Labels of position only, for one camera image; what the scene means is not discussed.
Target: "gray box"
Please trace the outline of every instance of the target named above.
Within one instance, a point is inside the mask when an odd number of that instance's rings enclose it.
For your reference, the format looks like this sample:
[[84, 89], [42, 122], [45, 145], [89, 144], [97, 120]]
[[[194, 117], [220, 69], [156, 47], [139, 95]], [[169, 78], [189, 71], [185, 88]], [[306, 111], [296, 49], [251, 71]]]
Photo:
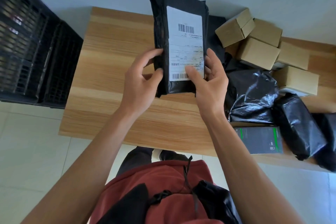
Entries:
[[283, 153], [279, 127], [234, 128], [250, 154]]

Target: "black plastic crate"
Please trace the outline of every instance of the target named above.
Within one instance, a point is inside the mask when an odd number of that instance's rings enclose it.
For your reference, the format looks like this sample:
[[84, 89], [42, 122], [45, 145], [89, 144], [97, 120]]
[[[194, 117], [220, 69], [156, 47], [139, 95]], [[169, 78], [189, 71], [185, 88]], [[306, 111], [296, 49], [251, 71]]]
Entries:
[[83, 39], [66, 22], [57, 26], [47, 79], [41, 91], [42, 105], [65, 108], [82, 45]]
[[40, 0], [0, 0], [0, 100], [38, 102], [59, 22]]

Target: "wooden table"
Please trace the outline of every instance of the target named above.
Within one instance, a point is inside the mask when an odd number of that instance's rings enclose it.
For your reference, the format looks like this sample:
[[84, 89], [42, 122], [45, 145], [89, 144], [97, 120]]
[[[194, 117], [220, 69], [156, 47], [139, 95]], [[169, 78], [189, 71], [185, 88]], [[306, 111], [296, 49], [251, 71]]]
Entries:
[[[153, 46], [152, 16], [93, 8], [59, 134], [93, 139], [120, 104], [124, 73], [139, 53]], [[321, 74], [318, 96], [306, 97], [304, 101], [311, 110], [335, 112], [334, 49], [329, 45], [314, 48], [310, 48], [309, 70]], [[227, 50], [234, 55], [236, 49], [237, 45], [233, 45]], [[145, 73], [153, 71], [153, 65], [145, 68]], [[154, 99], [134, 123], [124, 143], [216, 156], [192, 93]], [[322, 170], [312, 160], [296, 160], [286, 145], [284, 151], [254, 157], [262, 163]]]

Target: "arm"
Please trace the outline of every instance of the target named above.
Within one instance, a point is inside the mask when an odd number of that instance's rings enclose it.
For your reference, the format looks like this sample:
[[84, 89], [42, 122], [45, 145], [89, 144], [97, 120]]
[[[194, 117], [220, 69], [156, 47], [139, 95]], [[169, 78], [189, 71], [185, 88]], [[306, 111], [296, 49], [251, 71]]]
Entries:
[[136, 58], [125, 74], [124, 95], [118, 110], [65, 172], [53, 188], [22, 221], [35, 223], [86, 223], [103, 192], [113, 161], [134, 121], [152, 103], [163, 77], [162, 69], [142, 75], [162, 49]]
[[208, 49], [205, 81], [194, 67], [186, 72], [196, 86], [196, 101], [237, 211], [246, 224], [303, 223], [298, 214], [260, 169], [227, 121], [224, 99], [228, 78], [216, 54]]

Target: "small cardboard box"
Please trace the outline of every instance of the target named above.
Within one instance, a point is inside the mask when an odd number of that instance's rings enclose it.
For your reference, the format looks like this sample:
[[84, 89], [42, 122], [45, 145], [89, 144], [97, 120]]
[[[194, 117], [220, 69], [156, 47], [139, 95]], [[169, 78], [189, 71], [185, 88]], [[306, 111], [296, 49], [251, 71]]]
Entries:
[[274, 71], [272, 76], [278, 82], [279, 93], [290, 92], [300, 97], [317, 95], [318, 74], [288, 66]]
[[226, 47], [245, 39], [253, 29], [254, 21], [250, 10], [247, 8], [240, 14], [229, 19], [217, 28], [215, 32], [223, 47]]
[[276, 59], [272, 70], [284, 68], [286, 65], [300, 68], [303, 70], [308, 69], [309, 52], [303, 48], [295, 45], [280, 42], [280, 53]]
[[250, 154], [283, 153], [279, 127], [235, 127]]
[[256, 18], [254, 18], [254, 24], [255, 28], [250, 33], [249, 37], [257, 39], [266, 44], [270, 44], [274, 47], [279, 46], [282, 29], [276, 27], [271, 22]]
[[271, 70], [279, 52], [274, 46], [249, 38], [239, 48], [236, 58], [252, 67]]

